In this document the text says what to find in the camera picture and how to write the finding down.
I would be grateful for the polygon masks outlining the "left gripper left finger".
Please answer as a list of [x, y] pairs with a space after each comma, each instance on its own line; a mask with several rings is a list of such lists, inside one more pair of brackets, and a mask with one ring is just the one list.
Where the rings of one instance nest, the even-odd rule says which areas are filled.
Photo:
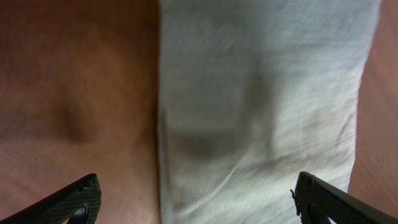
[[101, 207], [96, 174], [88, 174], [31, 206], [1, 220], [1, 224], [94, 224]]

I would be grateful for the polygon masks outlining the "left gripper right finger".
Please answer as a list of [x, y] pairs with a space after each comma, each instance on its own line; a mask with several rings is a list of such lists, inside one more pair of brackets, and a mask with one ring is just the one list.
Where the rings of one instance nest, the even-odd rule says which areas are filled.
[[381, 212], [331, 184], [300, 172], [293, 190], [296, 215], [303, 224], [397, 224]]

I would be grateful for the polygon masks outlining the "light blue jeans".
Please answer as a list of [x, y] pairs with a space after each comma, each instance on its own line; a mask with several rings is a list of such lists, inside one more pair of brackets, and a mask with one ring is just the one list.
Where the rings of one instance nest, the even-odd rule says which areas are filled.
[[301, 171], [347, 190], [379, 1], [161, 0], [163, 223], [298, 223]]

